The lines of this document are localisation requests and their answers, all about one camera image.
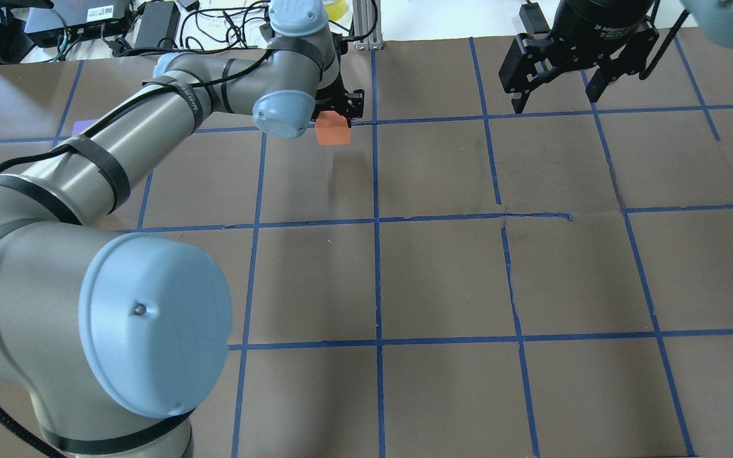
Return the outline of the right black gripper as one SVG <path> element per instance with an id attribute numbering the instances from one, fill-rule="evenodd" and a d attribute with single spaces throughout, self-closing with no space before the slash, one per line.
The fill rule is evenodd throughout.
<path id="1" fill-rule="evenodd" d="M 519 115 L 530 93 L 573 71 L 592 69 L 585 87 L 598 102 L 621 76 L 645 76 L 659 38 L 649 16 L 652 1 L 561 1 L 552 24 L 533 1 L 519 9 L 526 31 L 515 35 L 498 70 L 505 93 Z"/>

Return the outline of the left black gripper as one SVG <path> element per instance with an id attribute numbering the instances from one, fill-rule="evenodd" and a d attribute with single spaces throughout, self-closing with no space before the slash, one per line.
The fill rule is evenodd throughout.
<path id="1" fill-rule="evenodd" d="M 324 112 L 335 112 L 347 121 L 362 119 L 365 91 L 348 91 L 341 75 L 342 56 L 348 52 L 348 43 L 344 41 L 343 35 L 332 35 L 332 50 L 331 60 L 324 67 L 322 81 L 315 95 L 313 121 L 317 121 Z"/>

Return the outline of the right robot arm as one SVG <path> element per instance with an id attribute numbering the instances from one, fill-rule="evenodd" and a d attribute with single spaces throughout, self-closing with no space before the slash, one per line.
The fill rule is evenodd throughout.
<path id="1" fill-rule="evenodd" d="M 526 1 L 515 35 L 498 70 L 503 90 L 520 114 L 533 91 L 573 71 L 593 69 L 585 87 L 598 102 L 622 76 L 646 80 L 690 17 L 709 40 L 733 49 L 733 1 L 683 1 L 683 11 L 664 38 L 655 26 L 657 1 L 561 1 L 547 23 L 538 3 Z"/>

